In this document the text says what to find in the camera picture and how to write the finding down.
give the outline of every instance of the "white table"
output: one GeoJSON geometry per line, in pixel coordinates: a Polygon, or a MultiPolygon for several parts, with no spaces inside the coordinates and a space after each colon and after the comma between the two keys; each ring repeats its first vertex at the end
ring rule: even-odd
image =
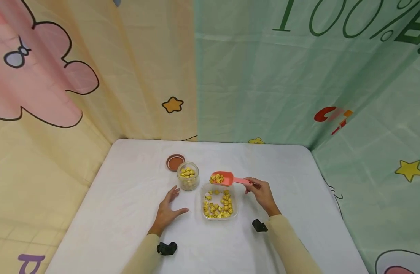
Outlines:
{"type": "MultiPolygon", "coordinates": [[[[146,235],[159,202],[178,181],[166,158],[181,153],[199,168],[201,185],[217,170],[270,182],[277,205],[325,274],[368,273],[317,165],[304,147],[121,139],[114,143],[46,273],[118,274],[146,235]]],[[[181,191],[172,208],[189,207],[164,231],[176,242],[158,273],[285,273],[267,233],[267,216],[252,194],[235,186],[239,214],[208,221],[200,186],[181,191]]]]}

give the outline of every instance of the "yellow curtain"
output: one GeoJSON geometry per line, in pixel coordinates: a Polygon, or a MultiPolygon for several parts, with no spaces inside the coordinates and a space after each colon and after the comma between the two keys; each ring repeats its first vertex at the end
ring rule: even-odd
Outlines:
{"type": "Polygon", "coordinates": [[[43,273],[115,140],[196,139],[193,10],[191,0],[13,1],[65,29],[66,60],[99,79],[92,93],[67,92],[83,112],[75,126],[26,110],[0,119],[0,273],[43,273]]]}

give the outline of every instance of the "beige sleeve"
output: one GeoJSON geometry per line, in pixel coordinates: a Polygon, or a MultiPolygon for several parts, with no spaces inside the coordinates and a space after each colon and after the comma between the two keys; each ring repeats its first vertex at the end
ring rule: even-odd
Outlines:
{"type": "Polygon", "coordinates": [[[265,223],[274,248],[285,266],[287,274],[321,274],[317,263],[304,247],[288,219],[271,216],[265,223]]]}
{"type": "Polygon", "coordinates": [[[161,255],[156,251],[160,237],[147,235],[138,246],[134,255],[122,270],[121,274],[150,274],[160,262],[161,255]]]}

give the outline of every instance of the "pink scoop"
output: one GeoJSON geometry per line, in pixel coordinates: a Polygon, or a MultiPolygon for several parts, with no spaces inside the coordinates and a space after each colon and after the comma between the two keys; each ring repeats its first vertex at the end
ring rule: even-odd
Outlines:
{"type": "Polygon", "coordinates": [[[228,171],[216,171],[212,173],[212,175],[216,175],[216,174],[224,176],[224,181],[222,181],[220,184],[215,183],[215,185],[231,186],[233,182],[243,184],[243,185],[253,185],[253,183],[248,180],[236,178],[233,175],[233,173],[228,172],[228,171]]]}

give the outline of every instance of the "fabric backdrop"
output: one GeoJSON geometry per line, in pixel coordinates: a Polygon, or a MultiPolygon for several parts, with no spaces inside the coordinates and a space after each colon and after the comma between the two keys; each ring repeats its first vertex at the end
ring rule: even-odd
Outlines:
{"type": "Polygon", "coordinates": [[[199,141],[305,145],[369,272],[420,273],[420,1],[195,0],[194,17],[199,141]]]}
{"type": "Polygon", "coordinates": [[[420,274],[420,0],[0,0],[0,273],[119,138],[304,145],[369,272],[420,274]]]}

